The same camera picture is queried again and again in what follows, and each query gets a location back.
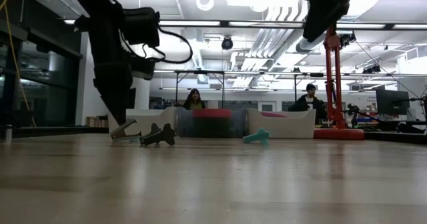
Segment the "red stand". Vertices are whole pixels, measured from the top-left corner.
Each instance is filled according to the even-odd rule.
[[[336,123],[336,129],[315,129],[315,139],[364,140],[360,129],[346,129],[342,114],[340,38],[336,35],[336,23],[326,31],[326,95],[328,96],[328,119]],[[335,52],[335,80],[332,78],[331,52]]]

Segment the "person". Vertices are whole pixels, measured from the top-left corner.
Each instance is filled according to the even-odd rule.
[[[205,103],[200,99],[200,93],[197,89],[192,89],[188,94],[183,107],[187,110],[205,109]]]
[[[295,104],[292,105],[290,111],[309,111],[315,109],[316,124],[318,124],[320,119],[325,119],[327,117],[324,102],[315,96],[316,87],[313,84],[308,84],[306,91],[307,94],[302,95]]]

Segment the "pink object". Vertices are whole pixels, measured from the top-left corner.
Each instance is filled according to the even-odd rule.
[[[286,117],[285,115],[282,115],[282,114],[269,113],[269,112],[265,112],[265,111],[262,111],[261,115],[263,115],[264,117]]]

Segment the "man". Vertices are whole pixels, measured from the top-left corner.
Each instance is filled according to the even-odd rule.
[[[315,109],[317,124],[319,119],[325,119],[327,116],[324,102],[314,96],[316,94],[316,87],[313,84],[308,84],[306,91],[307,94],[301,96],[296,103],[292,105],[290,111],[309,111]]]

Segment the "woman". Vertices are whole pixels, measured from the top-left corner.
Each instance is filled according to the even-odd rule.
[[[200,99],[200,93],[197,89],[192,89],[185,100],[183,107],[187,110],[205,109],[205,103]]]

